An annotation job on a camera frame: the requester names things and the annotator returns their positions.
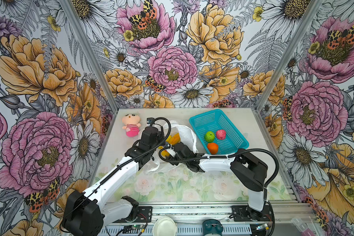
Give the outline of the yellow banana fruit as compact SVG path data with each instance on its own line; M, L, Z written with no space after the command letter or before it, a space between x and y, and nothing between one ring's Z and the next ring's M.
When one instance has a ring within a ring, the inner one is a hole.
M170 135L166 140L166 142L172 146L179 143L180 141L181 141L181 138L180 138L179 133L175 134L174 136ZM166 150L164 150L161 152L161 155L162 155L162 157L169 157L170 154Z

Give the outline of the orange fruit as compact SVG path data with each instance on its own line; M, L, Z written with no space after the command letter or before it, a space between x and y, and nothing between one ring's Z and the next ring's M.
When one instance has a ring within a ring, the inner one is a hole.
M207 149L210 152L210 154L215 155L219 151L219 145L216 143L208 143L207 144Z

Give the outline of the green fruit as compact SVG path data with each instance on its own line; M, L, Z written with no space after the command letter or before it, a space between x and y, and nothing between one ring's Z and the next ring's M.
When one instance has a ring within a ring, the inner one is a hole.
M212 131L208 131L205 135L204 135L204 140L207 143L213 143L215 140L215 134Z

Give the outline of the pink red round fruit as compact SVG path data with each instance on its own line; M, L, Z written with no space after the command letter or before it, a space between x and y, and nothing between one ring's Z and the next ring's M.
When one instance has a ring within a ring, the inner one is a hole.
M216 131L216 138L218 140L224 140L224 139L226 139L226 136L227 136L227 133L225 130L221 129L221 130Z

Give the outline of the teal plastic mesh basket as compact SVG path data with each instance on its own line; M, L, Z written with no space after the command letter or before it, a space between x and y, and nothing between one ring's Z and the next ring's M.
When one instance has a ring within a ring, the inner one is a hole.
M189 122L210 154L230 154L249 147L246 138L219 109L193 116Z

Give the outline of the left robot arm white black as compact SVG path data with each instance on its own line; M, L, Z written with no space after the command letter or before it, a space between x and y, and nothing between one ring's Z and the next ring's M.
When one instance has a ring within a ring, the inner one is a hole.
M138 218L139 203L124 196L109 203L113 194L147 164L155 150L165 143L162 128L147 126L118 165L99 182L72 192L66 202L61 230L74 236L97 236L101 229L116 221L133 222Z

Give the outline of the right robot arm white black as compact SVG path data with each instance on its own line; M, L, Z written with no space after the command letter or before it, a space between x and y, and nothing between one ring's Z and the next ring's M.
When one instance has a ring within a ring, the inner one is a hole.
M249 149L238 149L232 154L194 153L190 148L178 143L159 151L161 160L173 165L185 164L189 170L198 172L231 172L247 188L248 204L239 212L249 221L259 221L266 204L266 176L268 166Z

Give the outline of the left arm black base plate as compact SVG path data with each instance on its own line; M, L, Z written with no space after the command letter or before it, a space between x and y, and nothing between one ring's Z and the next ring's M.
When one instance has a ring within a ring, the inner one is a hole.
M129 196L122 197L122 200L126 200L127 202L129 202L132 206L132 209L129 215L126 218L122 218L120 222L122 223L124 222L150 223L151 222L152 211L153 211L152 206L141 206L139 205L138 201L136 201L135 199Z

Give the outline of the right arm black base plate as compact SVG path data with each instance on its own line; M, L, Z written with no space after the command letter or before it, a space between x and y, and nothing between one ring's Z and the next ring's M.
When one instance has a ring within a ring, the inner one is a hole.
M235 222L271 222L273 220L270 206L264 206L261 212L245 205L231 206L231 210L229 218Z

